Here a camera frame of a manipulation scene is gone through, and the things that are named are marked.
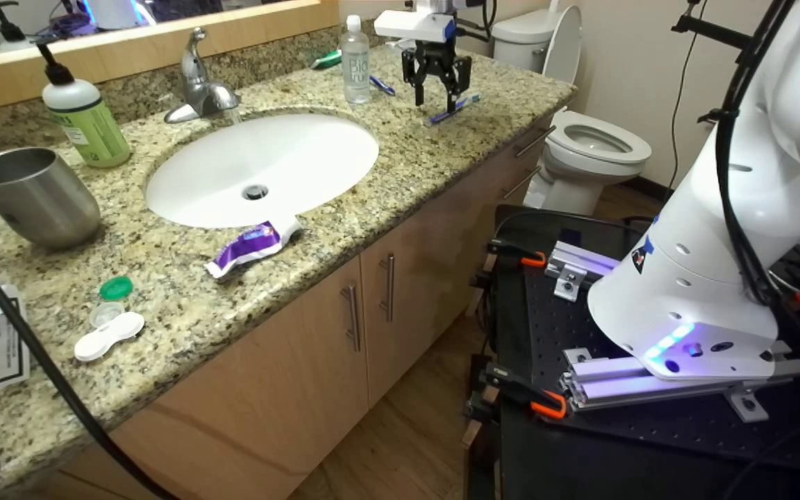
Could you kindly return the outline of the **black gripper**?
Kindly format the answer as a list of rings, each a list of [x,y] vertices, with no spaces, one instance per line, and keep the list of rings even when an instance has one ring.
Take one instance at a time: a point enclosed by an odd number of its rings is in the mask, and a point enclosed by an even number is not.
[[[459,107],[470,89],[473,57],[459,56],[452,42],[415,42],[404,56],[404,80],[415,85],[415,106],[424,102],[424,77],[440,74],[452,89],[452,106]]]

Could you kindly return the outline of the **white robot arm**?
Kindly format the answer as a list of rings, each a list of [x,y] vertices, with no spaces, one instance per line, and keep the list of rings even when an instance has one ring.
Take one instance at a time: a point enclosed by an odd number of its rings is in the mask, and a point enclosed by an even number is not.
[[[424,102],[424,77],[437,74],[447,92],[447,110],[470,89],[473,57],[456,53],[452,0],[415,0],[411,12],[384,12],[374,17],[374,32],[399,38],[404,80],[415,89],[415,102]]]

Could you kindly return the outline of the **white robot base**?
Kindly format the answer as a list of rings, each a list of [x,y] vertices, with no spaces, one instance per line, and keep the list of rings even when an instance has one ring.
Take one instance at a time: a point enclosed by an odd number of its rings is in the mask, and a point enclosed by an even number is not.
[[[659,377],[758,380],[781,307],[768,266],[797,242],[800,0],[772,0],[695,167],[587,306]]]

